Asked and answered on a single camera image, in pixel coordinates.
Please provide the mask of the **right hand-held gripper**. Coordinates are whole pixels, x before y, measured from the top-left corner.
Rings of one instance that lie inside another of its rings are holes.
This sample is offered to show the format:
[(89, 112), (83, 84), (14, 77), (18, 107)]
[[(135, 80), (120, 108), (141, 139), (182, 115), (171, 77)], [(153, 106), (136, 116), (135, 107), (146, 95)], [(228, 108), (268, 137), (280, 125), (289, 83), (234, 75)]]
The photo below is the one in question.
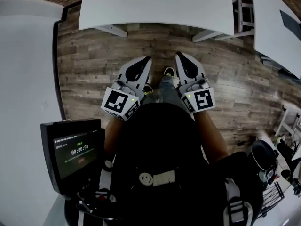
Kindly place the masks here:
[(215, 108), (214, 88), (209, 86), (202, 64), (182, 52), (177, 52), (175, 59), (177, 76), (182, 84), (178, 90), (188, 112), (198, 113)]

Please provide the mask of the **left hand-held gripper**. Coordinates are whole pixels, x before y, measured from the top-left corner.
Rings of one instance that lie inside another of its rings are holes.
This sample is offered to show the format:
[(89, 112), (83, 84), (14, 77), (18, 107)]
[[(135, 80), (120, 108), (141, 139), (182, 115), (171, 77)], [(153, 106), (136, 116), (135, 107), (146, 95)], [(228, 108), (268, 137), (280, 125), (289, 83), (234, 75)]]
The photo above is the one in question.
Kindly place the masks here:
[(106, 113), (127, 121), (141, 105), (143, 87), (148, 81), (151, 64), (150, 56), (132, 59), (124, 64), (118, 78), (106, 89), (101, 108)]

